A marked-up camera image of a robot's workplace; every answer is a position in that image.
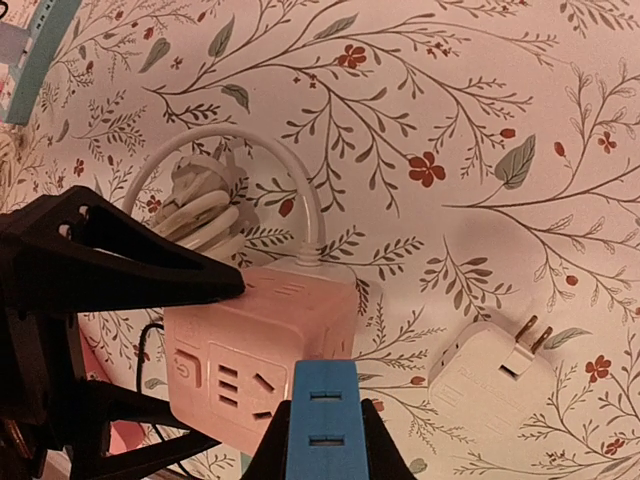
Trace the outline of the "teal power strip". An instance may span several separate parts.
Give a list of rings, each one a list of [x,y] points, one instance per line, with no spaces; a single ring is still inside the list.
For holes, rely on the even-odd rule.
[[[1,23],[1,122],[28,123],[78,1],[39,1],[26,26]]]

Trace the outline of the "blue plug adapter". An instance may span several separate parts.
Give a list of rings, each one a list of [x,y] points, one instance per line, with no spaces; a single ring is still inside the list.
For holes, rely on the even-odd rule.
[[[369,477],[355,363],[308,360],[295,366],[285,477]]]

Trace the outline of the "pink cube socket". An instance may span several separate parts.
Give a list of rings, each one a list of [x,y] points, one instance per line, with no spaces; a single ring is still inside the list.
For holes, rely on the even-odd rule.
[[[346,267],[274,263],[231,300],[164,311],[168,397],[189,427],[253,454],[300,360],[348,359],[359,295]]]

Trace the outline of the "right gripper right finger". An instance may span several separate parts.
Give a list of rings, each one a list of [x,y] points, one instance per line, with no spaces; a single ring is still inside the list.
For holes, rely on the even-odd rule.
[[[370,399],[361,401],[370,480],[415,480]]]

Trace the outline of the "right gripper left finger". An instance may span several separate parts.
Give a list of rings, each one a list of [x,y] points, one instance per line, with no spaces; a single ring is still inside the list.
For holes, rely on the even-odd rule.
[[[291,401],[281,402],[241,480],[284,480]]]

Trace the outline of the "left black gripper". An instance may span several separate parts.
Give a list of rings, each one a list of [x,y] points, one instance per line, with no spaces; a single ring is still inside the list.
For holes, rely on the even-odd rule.
[[[1,217],[1,476],[143,479],[219,445],[169,403],[88,380],[77,315],[204,305],[245,291],[238,269],[154,233],[88,187]]]

